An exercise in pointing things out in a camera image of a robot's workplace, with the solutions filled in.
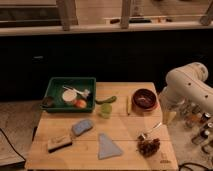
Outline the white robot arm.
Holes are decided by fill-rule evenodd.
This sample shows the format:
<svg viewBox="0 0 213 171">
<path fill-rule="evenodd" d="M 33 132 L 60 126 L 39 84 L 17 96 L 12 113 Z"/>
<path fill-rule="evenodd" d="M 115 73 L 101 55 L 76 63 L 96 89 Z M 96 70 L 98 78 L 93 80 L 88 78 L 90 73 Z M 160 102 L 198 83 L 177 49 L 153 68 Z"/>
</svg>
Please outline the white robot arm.
<svg viewBox="0 0 213 171">
<path fill-rule="evenodd" d="M 164 124 L 169 123 L 186 100 L 213 114 L 213 88 L 205 83 L 207 78 L 208 69 L 200 62 L 177 67 L 167 73 L 166 86 L 159 94 Z"/>
</svg>

